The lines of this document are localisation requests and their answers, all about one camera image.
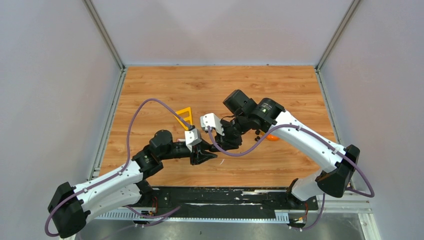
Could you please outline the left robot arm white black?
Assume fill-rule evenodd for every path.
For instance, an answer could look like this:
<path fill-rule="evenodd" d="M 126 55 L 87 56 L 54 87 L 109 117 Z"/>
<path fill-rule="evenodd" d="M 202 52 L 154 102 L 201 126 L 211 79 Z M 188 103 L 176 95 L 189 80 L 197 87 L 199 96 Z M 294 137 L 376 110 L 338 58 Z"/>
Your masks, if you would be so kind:
<path fill-rule="evenodd" d="M 113 171 L 74 186 L 69 182 L 59 185 L 47 207 L 45 233 L 68 238 L 92 219 L 120 206 L 149 206 L 153 193 L 146 179 L 163 169 L 163 160 L 189 158 L 191 165 L 199 165 L 216 158 L 216 152 L 197 129 L 185 131 L 183 141 L 174 141 L 170 131 L 159 130 L 148 145 Z"/>

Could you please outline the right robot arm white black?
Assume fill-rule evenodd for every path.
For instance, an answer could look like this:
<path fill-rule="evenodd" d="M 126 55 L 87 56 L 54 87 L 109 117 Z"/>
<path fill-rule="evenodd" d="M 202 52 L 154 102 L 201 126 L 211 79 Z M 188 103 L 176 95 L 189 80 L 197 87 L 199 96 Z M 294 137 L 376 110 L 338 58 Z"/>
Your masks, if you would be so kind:
<path fill-rule="evenodd" d="M 360 149 L 354 144 L 343 146 L 333 142 L 297 120 L 281 104 L 271 98 L 256 103 L 243 91 L 236 89 L 223 104 L 233 114 L 230 121 L 213 118 L 205 130 L 215 130 L 218 150 L 237 149 L 242 135 L 250 130 L 275 136 L 294 146 L 312 159 L 319 170 L 305 178 L 292 181 L 285 195 L 286 204 L 298 209 L 311 197 L 326 194 L 341 198 L 355 172 Z"/>

